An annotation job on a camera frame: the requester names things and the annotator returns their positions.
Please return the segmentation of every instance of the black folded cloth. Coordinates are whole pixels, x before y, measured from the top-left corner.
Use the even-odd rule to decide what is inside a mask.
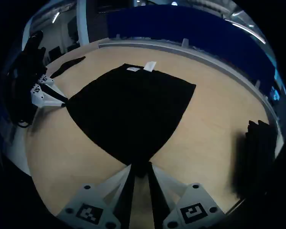
[[[275,127],[258,120],[249,121],[248,132],[236,152],[233,185],[240,198],[246,198],[257,186],[275,160]]]
[[[69,99],[67,109],[107,153],[126,165],[144,164],[177,128],[195,87],[159,71],[124,64],[85,86]]]
[[[70,61],[67,61],[65,63],[63,63],[60,68],[54,72],[50,77],[53,79],[57,76],[60,76],[61,74],[63,74],[66,70],[68,70],[69,68],[71,68],[73,65],[77,65],[79,62],[81,62],[83,59],[85,59],[86,57],[83,56],[83,57],[80,57],[80,58],[77,58],[77,59],[74,59],[74,60],[70,60]]]

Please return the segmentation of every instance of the clothing label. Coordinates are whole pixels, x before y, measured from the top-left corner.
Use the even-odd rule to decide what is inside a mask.
[[[140,68],[127,68],[129,71],[138,71]]]
[[[144,70],[151,72],[154,69],[155,65],[156,65],[155,61],[147,62],[144,67]]]

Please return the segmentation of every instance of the desk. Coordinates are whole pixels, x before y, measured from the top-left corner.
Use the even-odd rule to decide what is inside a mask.
[[[197,85],[179,126],[151,162],[183,183],[201,183],[218,206],[228,211],[238,201],[231,187],[236,138],[247,131],[249,120],[268,123],[262,104],[229,76],[176,54],[104,47],[85,56],[81,63],[55,78],[68,98],[124,63],[144,66],[156,61],[155,70]],[[48,75],[60,67],[59,59],[51,63]],[[36,188],[55,215],[82,183],[101,183],[125,167],[94,144],[66,108],[38,111],[26,132],[26,153]],[[149,199],[147,178],[137,179],[130,228],[153,227]]]

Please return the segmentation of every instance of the ceiling light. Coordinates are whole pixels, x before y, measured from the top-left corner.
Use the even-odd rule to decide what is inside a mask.
[[[239,11],[239,12],[235,12],[235,13],[232,14],[232,16],[235,17],[235,16],[241,14],[242,12],[243,12],[243,10],[241,10],[241,11]]]
[[[55,14],[55,16],[54,16],[54,19],[53,19],[52,23],[54,23],[54,22],[55,22],[55,20],[56,20],[56,18],[58,17],[58,15],[59,15],[59,12],[57,12],[57,13]]]
[[[257,39],[259,39],[264,45],[266,44],[265,40],[263,38],[261,38],[259,35],[257,35],[256,33],[254,33],[253,31],[251,31],[250,29],[247,29],[246,27],[239,25],[239,24],[235,24],[232,23],[232,25],[239,27],[243,30],[245,30],[246,32],[250,33],[251,35],[253,35],[254,37],[256,37]]]

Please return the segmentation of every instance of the blue panel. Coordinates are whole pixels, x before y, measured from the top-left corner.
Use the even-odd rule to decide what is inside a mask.
[[[275,68],[263,50],[242,29],[207,12],[181,6],[139,6],[108,14],[109,38],[151,37],[189,44],[239,68],[268,95]]]

